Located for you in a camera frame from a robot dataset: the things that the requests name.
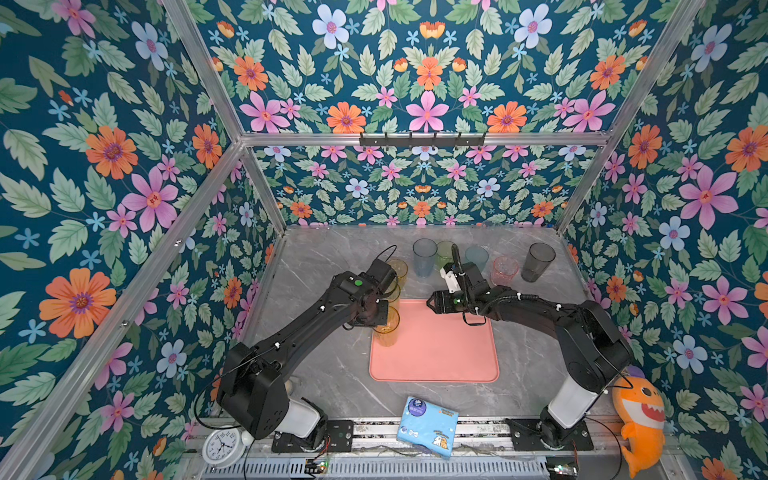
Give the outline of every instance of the silicone mat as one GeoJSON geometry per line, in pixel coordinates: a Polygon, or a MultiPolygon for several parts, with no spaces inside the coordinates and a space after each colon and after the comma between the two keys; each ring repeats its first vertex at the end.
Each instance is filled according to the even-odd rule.
{"type": "MultiPolygon", "coordinates": [[[[369,371],[380,382],[495,382],[496,344],[491,320],[469,326],[461,313],[437,315],[426,300],[400,300],[392,346],[371,345],[369,371]]],[[[478,317],[468,316],[470,323],[478,317]]]]}

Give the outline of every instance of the alarm clock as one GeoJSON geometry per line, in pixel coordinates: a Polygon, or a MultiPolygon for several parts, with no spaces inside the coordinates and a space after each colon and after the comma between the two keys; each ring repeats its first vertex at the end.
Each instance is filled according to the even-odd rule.
{"type": "Polygon", "coordinates": [[[253,436],[237,427],[215,430],[203,444],[203,459],[214,468],[226,468],[237,461],[245,448],[253,442],[253,436]]]}

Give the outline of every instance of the blue tissue pack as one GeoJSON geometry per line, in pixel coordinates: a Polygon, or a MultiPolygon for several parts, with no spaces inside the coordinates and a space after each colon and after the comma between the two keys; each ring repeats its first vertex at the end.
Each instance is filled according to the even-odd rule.
{"type": "Polygon", "coordinates": [[[457,412],[410,396],[402,411],[397,439],[423,452],[448,458],[453,451],[457,422],[457,412]]]}

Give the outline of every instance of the black cable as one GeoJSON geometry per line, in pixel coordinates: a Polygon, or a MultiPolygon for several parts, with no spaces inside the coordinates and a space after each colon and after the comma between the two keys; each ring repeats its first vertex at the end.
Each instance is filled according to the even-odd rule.
{"type": "Polygon", "coordinates": [[[599,423],[600,425],[602,425],[603,427],[605,427],[605,429],[606,429],[606,430],[608,430],[608,431],[611,433],[611,435],[613,435],[613,436],[614,436],[614,439],[616,440],[616,446],[619,448],[619,468],[617,468],[617,469],[616,469],[616,473],[614,473],[614,476],[612,476],[612,477],[610,477],[610,478],[608,479],[608,480],[615,480],[615,479],[616,479],[616,477],[618,477],[618,476],[619,476],[619,473],[621,473],[621,463],[622,463],[622,461],[621,461],[621,459],[622,459],[622,454],[621,454],[621,442],[619,442],[619,438],[616,436],[616,434],[614,433],[614,431],[613,431],[613,430],[611,430],[611,429],[609,429],[609,428],[608,428],[608,426],[607,426],[607,425],[605,425],[603,422],[601,422],[600,420],[592,419],[592,418],[590,418],[590,417],[585,417],[585,418],[586,418],[587,420],[591,420],[592,422],[597,422],[597,423],[599,423]]]}

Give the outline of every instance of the orange shark plush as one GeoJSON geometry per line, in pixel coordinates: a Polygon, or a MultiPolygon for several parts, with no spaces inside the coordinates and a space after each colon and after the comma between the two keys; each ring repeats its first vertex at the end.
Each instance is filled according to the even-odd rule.
{"type": "Polygon", "coordinates": [[[664,448],[664,401],[659,391],[646,379],[628,377],[619,379],[613,388],[614,407],[624,427],[621,436],[629,439],[632,448],[621,447],[629,465],[629,475],[634,478],[640,470],[650,468],[659,461],[664,448]]]}

